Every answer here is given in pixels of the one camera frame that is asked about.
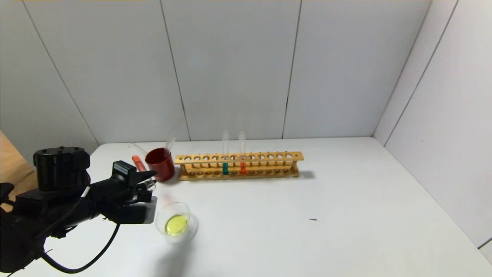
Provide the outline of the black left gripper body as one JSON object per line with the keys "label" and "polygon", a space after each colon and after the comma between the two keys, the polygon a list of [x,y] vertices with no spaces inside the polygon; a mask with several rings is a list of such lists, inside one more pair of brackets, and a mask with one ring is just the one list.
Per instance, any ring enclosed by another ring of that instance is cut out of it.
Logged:
{"label": "black left gripper body", "polygon": [[111,177],[91,184],[89,194],[99,207],[122,206],[133,198],[138,183],[137,169],[122,160],[112,165]]}

